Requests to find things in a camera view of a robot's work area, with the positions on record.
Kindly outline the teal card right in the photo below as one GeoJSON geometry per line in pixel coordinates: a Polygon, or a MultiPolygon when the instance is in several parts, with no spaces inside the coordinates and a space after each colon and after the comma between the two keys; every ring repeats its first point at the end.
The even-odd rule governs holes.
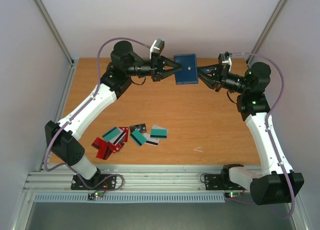
{"type": "Polygon", "coordinates": [[[152,128],[150,131],[150,138],[153,139],[166,139],[168,136],[168,130],[162,128],[152,128]]]}

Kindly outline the navy blue card holder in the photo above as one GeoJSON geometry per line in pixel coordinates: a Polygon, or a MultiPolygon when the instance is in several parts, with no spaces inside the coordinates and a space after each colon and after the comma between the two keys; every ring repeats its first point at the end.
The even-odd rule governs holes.
{"type": "Polygon", "coordinates": [[[173,60],[182,65],[181,70],[174,73],[177,85],[191,85],[199,82],[196,54],[177,54],[173,56],[173,60]]]}

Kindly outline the red card with chip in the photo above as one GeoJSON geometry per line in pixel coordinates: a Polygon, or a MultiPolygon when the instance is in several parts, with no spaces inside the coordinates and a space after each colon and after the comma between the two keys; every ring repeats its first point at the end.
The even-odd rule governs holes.
{"type": "Polygon", "coordinates": [[[119,152],[124,145],[125,143],[122,140],[119,141],[117,144],[110,143],[110,149],[113,153],[116,153],[116,152],[119,152]]]}

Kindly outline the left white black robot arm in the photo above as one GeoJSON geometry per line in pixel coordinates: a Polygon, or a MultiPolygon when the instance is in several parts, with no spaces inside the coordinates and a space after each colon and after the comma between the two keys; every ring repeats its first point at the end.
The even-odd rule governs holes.
{"type": "Polygon", "coordinates": [[[85,149],[79,143],[84,131],[109,105],[119,99],[132,84],[132,77],[150,76],[159,82],[182,69],[182,65],[161,54],[164,41],[157,39],[149,50],[149,59],[142,59],[134,52],[134,39],[116,37],[107,40],[103,46],[115,41],[110,54],[111,62],[104,74],[97,75],[97,84],[88,97],[69,115],[58,122],[49,121],[45,127],[46,153],[54,153],[69,167],[88,189],[96,189],[103,183],[100,170],[85,156],[85,149]]]}

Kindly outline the circuit board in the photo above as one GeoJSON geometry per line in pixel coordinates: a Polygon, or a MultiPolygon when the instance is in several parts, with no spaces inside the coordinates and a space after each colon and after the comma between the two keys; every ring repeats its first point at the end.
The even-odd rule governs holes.
{"type": "Polygon", "coordinates": [[[102,198],[104,196],[103,192],[94,192],[94,193],[89,193],[87,195],[87,199],[89,201],[95,201],[96,199],[102,198]]]}
{"type": "Polygon", "coordinates": [[[231,192],[225,192],[224,196],[226,198],[229,198],[229,199],[234,199],[234,198],[241,197],[243,194],[244,194],[243,192],[233,192],[233,191],[231,191],[231,192]]]}

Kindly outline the teal card left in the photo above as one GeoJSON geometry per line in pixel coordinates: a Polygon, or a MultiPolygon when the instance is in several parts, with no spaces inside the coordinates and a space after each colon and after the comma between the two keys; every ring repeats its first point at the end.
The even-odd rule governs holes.
{"type": "Polygon", "coordinates": [[[116,137],[120,133],[120,130],[117,127],[113,127],[107,132],[105,132],[102,137],[106,142],[109,142],[112,140],[114,137],[116,137]]]}

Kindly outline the aluminium corner post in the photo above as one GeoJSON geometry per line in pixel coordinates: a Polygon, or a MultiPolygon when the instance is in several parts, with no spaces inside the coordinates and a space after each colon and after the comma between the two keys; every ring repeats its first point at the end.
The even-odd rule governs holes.
{"type": "Polygon", "coordinates": [[[55,24],[54,24],[54,22],[53,22],[53,20],[52,20],[52,18],[50,16],[48,10],[47,10],[45,4],[43,3],[42,0],[34,0],[34,2],[35,2],[35,5],[38,8],[40,14],[43,16],[46,24],[48,25],[50,31],[52,32],[55,40],[57,41],[59,47],[61,48],[61,50],[62,50],[65,58],[67,59],[69,65],[72,67],[74,65],[75,61],[73,60],[73,58],[72,58],[68,48],[66,47],[66,45],[65,45],[65,43],[64,43],[64,41],[63,41],[63,39],[62,39],[62,37],[60,35],[60,33],[58,32],[58,29],[56,28],[56,26],[55,26],[55,24]]]}
{"type": "Polygon", "coordinates": [[[252,54],[257,54],[258,51],[261,49],[262,45],[266,41],[269,33],[273,29],[274,25],[276,24],[279,16],[281,15],[282,11],[284,10],[286,4],[289,0],[278,0],[276,3],[270,17],[268,18],[260,36],[258,37],[254,47],[251,50],[252,54]]]}

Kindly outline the left aluminium corner post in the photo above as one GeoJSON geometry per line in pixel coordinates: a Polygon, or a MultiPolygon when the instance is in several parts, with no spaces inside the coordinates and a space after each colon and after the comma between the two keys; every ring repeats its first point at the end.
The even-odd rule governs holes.
{"type": "Polygon", "coordinates": [[[58,29],[56,28],[56,26],[55,26],[55,24],[54,24],[54,22],[53,22],[53,20],[52,20],[52,18],[50,16],[48,10],[47,10],[45,4],[43,3],[42,0],[34,0],[34,2],[35,2],[35,5],[38,8],[40,14],[43,16],[46,24],[48,25],[50,31],[52,32],[55,40],[57,41],[59,47],[61,48],[61,50],[62,50],[65,58],[67,59],[69,65],[72,67],[74,65],[75,61],[73,60],[73,58],[72,58],[68,48],[66,47],[66,45],[65,45],[65,43],[64,43],[64,41],[63,41],[63,39],[62,39],[62,37],[60,35],[60,33],[58,32],[58,29]]]}

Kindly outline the red card bottom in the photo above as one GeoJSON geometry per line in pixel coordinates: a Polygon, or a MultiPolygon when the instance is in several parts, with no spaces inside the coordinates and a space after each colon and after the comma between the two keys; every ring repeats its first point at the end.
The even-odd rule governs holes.
{"type": "Polygon", "coordinates": [[[110,144],[108,142],[104,142],[99,146],[96,158],[101,160],[107,160],[112,153],[113,151],[110,148],[110,144]]]}

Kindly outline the left circuit board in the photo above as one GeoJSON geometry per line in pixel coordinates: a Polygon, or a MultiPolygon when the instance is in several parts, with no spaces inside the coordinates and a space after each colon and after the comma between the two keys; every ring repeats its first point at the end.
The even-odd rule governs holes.
{"type": "Polygon", "coordinates": [[[102,198],[104,196],[103,192],[94,192],[94,193],[89,193],[87,195],[87,199],[89,201],[95,201],[96,199],[102,198]]]}

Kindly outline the white card under teal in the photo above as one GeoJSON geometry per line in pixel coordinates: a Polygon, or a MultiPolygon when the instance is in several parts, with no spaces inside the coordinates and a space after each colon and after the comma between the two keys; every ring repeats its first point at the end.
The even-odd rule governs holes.
{"type": "Polygon", "coordinates": [[[117,134],[115,137],[113,137],[109,142],[113,145],[116,145],[118,142],[122,140],[123,131],[120,130],[119,134],[117,134]]]}

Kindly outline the aluminium rail frame front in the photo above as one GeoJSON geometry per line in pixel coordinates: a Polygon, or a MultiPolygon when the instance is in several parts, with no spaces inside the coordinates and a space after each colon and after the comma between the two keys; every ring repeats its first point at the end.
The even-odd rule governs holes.
{"type": "MultiPolygon", "coordinates": [[[[222,165],[157,165],[157,164],[97,164],[103,174],[120,174],[124,186],[119,193],[203,193],[200,181],[203,173],[219,174],[222,165]]],[[[51,172],[27,174],[25,192],[70,192],[73,172],[61,166],[51,172]]]]}

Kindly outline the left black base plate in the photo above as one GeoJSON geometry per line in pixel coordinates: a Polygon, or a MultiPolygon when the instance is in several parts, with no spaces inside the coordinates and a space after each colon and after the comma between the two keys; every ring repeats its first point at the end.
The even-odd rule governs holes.
{"type": "Polygon", "coordinates": [[[114,174],[100,174],[92,179],[85,179],[81,175],[74,175],[71,181],[71,190],[114,190],[116,188],[117,176],[114,174]]]}

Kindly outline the right aluminium corner post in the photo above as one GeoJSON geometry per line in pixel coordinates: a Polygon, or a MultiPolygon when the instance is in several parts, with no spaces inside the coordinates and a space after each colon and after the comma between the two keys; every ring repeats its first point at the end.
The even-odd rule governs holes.
{"type": "Polygon", "coordinates": [[[279,16],[281,15],[282,11],[284,10],[286,4],[289,0],[278,0],[276,3],[270,17],[268,18],[260,36],[258,37],[254,47],[251,50],[252,54],[257,54],[258,51],[261,49],[262,45],[266,41],[269,33],[273,29],[274,25],[276,24],[279,16]]]}

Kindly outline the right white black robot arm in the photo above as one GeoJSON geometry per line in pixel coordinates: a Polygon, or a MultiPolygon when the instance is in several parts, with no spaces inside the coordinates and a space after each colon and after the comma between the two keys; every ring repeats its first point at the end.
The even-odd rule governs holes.
{"type": "Polygon", "coordinates": [[[229,64],[198,67],[198,78],[210,89],[238,93],[236,106],[248,127],[258,151],[261,174],[242,164],[224,165],[220,181],[225,188],[235,185],[248,190],[257,205],[293,203],[304,184],[300,172],[294,172],[285,157],[273,128],[271,108],[264,94],[271,78],[271,68],[264,62],[254,63],[240,76],[231,73],[229,64]]]}

